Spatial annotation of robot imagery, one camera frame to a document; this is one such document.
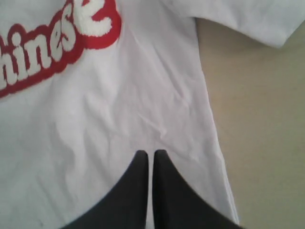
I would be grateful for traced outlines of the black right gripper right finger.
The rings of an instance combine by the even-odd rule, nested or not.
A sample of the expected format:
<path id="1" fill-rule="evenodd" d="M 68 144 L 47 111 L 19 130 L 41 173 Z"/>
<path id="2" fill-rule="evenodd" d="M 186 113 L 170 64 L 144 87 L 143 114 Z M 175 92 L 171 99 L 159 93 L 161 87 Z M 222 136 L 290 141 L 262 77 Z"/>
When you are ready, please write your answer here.
<path id="1" fill-rule="evenodd" d="M 152 208 L 156 229 L 240 229 L 185 181 L 166 150 L 154 153 Z"/>

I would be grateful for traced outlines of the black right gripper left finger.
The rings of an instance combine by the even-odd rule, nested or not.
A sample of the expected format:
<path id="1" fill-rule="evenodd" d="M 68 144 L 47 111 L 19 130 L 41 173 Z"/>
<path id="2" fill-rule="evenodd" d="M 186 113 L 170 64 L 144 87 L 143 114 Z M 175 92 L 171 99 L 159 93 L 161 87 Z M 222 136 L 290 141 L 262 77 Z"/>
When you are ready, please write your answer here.
<path id="1" fill-rule="evenodd" d="M 148 155 L 139 150 L 107 195 L 65 229 L 144 229 L 148 203 Z"/>

